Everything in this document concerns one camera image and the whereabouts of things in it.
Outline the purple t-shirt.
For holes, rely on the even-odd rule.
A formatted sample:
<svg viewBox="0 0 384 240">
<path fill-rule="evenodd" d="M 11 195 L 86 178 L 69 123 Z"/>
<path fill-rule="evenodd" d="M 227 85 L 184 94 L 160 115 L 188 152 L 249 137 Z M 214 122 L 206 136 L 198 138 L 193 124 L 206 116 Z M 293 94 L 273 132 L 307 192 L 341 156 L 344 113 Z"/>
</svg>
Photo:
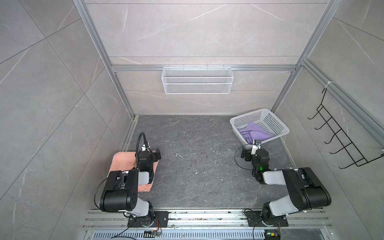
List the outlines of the purple t-shirt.
<svg viewBox="0 0 384 240">
<path fill-rule="evenodd" d="M 245 128 L 238 129 L 238 131 L 248 144 L 252 144 L 254 140 L 265 141 L 274 137 L 273 134 L 268 133 L 255 123 L 249 123 Z"/>
</svg>

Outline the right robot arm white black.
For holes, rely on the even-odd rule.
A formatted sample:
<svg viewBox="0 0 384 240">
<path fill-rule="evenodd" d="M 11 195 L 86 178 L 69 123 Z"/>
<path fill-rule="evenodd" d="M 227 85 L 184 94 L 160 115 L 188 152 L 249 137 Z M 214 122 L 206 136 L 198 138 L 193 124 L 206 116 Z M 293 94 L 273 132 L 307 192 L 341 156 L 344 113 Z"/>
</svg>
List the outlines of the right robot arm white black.
<svg viewBox="0 0 384 240">
<path fill-rule="evenodd" d="M 286 226 L 286 215 L 327 207 L 331 195 L 311 168 L 271 170 L 269 153 L 256 146 L 242 147 L 241 158 L 252 163 L 252 176 L 261 185 L 285 186 L 288 195 L 264 203 L 261 211 L 245 211 L 256 226 Z"/>
</svg>

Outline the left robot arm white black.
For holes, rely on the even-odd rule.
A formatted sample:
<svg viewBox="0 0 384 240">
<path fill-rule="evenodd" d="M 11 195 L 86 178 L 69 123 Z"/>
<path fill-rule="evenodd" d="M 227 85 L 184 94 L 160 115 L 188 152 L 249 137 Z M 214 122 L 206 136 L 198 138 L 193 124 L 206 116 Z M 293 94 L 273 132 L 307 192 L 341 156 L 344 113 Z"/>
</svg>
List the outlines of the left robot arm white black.
<svg viewBox="0 0 384 240">
<path fill-rule="evenodd" d="M 160 159 L 159 149 L 152 151 L 143 147 L 138 155 L 135 152 L 116 153 L 96 207 L 107 213 L 123 213 L 142 221 L 154 221 L 153 205 L 140 199 L 138 193 L 151 190 Z"/>
</svg>

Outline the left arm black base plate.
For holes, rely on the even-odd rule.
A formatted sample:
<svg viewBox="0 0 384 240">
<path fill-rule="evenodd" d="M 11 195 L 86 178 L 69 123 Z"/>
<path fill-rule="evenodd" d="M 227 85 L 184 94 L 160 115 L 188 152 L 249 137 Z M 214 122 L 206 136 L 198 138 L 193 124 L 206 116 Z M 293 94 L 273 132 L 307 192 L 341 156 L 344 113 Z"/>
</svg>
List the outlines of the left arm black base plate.
<svg viewBox="0 0 384 240">
<path fill-rule="evenodd" d="M 155 211 L 152 215 L 148 214 L 145 217 L 132 217 L 128 218 L 127 227 L 130 228 L 165 228 L 168 226 L 169 221 L 168 211 Z"/>
</svg>

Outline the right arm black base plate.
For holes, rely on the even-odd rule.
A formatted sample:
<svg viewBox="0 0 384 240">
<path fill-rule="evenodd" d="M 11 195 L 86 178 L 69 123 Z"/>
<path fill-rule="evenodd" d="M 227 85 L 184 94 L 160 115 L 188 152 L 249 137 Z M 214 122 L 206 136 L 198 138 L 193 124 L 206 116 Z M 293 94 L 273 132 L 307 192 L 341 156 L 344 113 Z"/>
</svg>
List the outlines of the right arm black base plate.
<svg viewBox="0 0 384 240">
<path fill-rule="evenodd" d="M 262 211 L 245 210 L 244 215 L 248 221 L 249 227 L 288 227 L 288 221 L 285 216 L 267 217 Z"/>
</svg>

